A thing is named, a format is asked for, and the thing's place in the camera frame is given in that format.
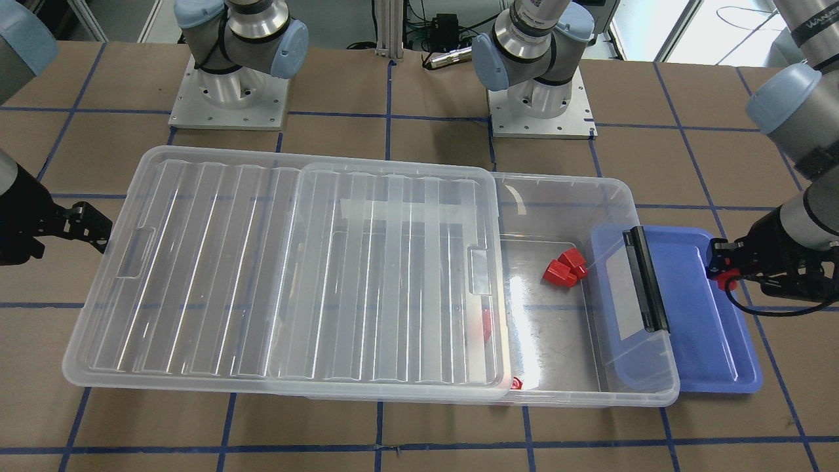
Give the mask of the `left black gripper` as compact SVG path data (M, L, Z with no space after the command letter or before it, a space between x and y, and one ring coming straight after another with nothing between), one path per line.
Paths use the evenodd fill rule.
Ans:
M759 219L742 238L712 238L707 248L707 278L737 271L760 284L774 298L807 302L837 302L837 274L827 276L826 264L837 269L837 240L816 248L800 244L784 227L779 206Z

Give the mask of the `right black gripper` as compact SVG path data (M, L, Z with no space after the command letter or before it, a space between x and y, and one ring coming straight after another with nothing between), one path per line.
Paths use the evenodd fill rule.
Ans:
M50 192L17 161L1 162L1 266L41 259L45 246L37 239L58 235L107 250L113 221L88 201L72 207L56 204Z

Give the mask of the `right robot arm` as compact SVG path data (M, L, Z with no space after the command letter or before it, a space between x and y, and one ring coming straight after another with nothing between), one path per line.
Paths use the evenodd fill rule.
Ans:
M291 79L309 47L305 24L284 1L177 1L174 15L191 48L195 71L234 77L251 69ZM16 1L2 2L2 101L6 102L54 62L59 48L50 30ZM41 238L81 240L103 253L113 222L87 201L55 203L50 191L8 153L2 153L1 251L3 266L41 259Z

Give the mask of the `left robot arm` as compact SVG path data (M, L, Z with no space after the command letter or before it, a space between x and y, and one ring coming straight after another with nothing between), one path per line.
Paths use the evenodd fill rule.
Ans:
M745 236L711 239L705 275L729 300L737 281L746 280L772 298L811 302L790 313L800 316L837 302L837 274L825 268L837 265L837 2L775 5L806 60L766 81L746 112L810 186ZM570 97L593 33L593 15L572 1L515 1L471 41L471 59L485 89L527 84L525 113L552 119Z

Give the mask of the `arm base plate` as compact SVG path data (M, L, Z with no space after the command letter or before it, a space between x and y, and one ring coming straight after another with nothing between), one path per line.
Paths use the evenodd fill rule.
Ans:
M214 75L189 57L168 125L176 129L281 131L288 79L242 68Z
M489 90L492 134L498 138L564 138L598 136L581 69L560 86L528 81L507 90Z

